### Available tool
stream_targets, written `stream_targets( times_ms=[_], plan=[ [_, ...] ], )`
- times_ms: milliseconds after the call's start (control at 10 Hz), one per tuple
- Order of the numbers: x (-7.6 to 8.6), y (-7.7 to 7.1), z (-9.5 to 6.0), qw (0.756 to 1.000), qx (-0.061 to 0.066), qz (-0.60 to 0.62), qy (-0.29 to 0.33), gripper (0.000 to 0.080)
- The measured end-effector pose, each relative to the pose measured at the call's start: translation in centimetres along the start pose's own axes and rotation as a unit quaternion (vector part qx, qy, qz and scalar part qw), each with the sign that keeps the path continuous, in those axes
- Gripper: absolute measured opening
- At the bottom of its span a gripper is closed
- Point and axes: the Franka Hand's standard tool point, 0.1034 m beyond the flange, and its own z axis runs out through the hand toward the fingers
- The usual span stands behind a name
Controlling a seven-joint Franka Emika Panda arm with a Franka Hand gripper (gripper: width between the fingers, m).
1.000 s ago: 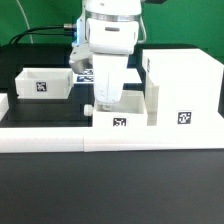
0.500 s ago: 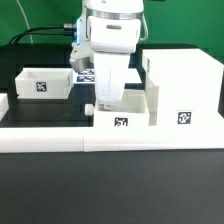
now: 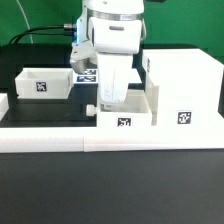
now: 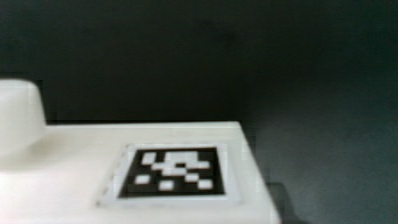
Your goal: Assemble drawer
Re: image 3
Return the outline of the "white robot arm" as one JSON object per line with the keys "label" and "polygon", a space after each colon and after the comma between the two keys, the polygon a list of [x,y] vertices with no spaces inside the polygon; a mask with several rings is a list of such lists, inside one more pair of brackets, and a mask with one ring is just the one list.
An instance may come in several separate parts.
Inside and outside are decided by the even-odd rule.
{"label": "white robot arm", "polygon": [[125,101],[133,56],[146,36],[143,0],[82,0],[70,64],[76,73],[87,61],[97,65],[98,94],[104,105]]}

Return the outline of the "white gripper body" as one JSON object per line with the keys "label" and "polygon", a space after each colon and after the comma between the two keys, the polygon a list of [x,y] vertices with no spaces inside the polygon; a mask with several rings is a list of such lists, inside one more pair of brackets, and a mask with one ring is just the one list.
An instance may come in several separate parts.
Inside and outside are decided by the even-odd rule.
{"label": "white gripper body", "polygon": [[102,104],[125,101],[133,56],[127,54],[97,54],[98,93]]}

